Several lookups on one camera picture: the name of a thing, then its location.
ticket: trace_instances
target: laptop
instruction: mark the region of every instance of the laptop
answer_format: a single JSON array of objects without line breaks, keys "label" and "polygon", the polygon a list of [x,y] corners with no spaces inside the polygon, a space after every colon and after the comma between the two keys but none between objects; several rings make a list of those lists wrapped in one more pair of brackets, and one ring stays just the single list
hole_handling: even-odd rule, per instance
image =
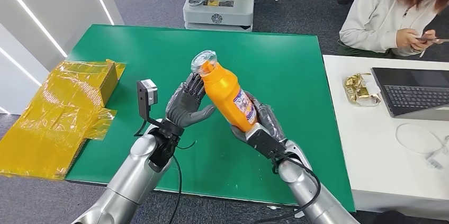
[{"label": "laptop", "polygon": [[394,118],[449,121],[449,71],[372,68]]}]

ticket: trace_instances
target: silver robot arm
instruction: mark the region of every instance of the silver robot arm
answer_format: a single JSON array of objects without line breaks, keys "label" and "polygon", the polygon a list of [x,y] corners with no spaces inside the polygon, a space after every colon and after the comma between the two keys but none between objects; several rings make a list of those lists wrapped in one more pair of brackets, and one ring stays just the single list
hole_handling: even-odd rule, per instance
[{"label": "silver robot arm", "polygon": [[154,120],[150,106],[157,103],[157,87],[149,79],[137,81],[139,114],[153,124],[148,134],[140,136],[128,157],[107,185],[98,201],[72,224],[130,223],[138,206],[156,187],[169,168],[184,128],[207,119],[215,111],[213,105],[199,110],[205,95],[200,75],[190,74],[168,101],[166,117]]},{"label": "silver robot arm", "polygon": [[[272,117],[268,120],[277,123],[274,115],[272,113],[270,115]],[[302,164],[302,166],[309,170],[312,170],[312,167],[302,152],[302,149],[295,142],[287,140],[284,137],[280,137],[282,140],[278,140],[279,138],[271,136],[273,133],[270,132],[272,131],[273,129],[269,131],[261,124],[256,123],[245,134],[243,141],[265,157],[277,160],[279,164],[276,169],[279,176],[289,186],[298,205],[306,205],[313,199],[319,187],[317,180],[305,168],[294,162]],[[318,197],[303,210],[309,222],[311,224],[359,224],[327,188],[322,183],[320,185]]]},{"label": "silver robot arm", "polygon": [[[288,160],[279,164],[279,176],[289,186],[298,205],[307,204],[317,193],[315,179]],[[359,224],[322,183],[317,199],[303,213],[311,224]]]},{"label": "silver robot arm", "polygon": [[138,206],[170,166],[171,159],[161,170],[151,168],[154,164],[149,158],[156,148],[154,135],[143,135],[137,139],[103,195],[72,224],[130,223]]}]

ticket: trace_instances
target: orange bottle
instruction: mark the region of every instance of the orange bottle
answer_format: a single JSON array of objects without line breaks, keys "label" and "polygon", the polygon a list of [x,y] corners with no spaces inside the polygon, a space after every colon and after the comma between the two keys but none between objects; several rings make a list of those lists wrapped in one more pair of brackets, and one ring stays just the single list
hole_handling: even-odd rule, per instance
[{"label": "orange bottle", "polygon": [[228,122],[243,132],[249,131],[257,122],[254,105],[240,88],[237,76],[217,62],[215,52],[199,53],[193,58],[191,68],[201,75],[206,94]]}]

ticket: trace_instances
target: white desk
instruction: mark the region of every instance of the white desk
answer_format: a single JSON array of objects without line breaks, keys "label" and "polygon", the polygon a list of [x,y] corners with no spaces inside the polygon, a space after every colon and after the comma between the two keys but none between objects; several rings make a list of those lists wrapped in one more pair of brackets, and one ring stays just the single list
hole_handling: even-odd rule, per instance
[{"label": "white desk", "polygon": [[422,155],[396,140],[396,128],[416,124],[441,140],[449,122],[394,119],[385,103],[376,107],[350,104],[343,80],[372,67],[446,69],[449,63],[323,56],[356,209],[449,219],[449,167],[430,168]]}]

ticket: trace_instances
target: bottle cap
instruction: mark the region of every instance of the bottle cap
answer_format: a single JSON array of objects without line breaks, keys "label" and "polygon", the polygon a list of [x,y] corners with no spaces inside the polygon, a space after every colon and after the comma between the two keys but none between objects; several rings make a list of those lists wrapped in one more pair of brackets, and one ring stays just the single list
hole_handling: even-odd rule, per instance
[{"label": "bottle cap", "polygon": [[205,76],[212,72],[217,65],[217,54],[214,51],[206,50],[193,58],[190,68],[193,72]]}]

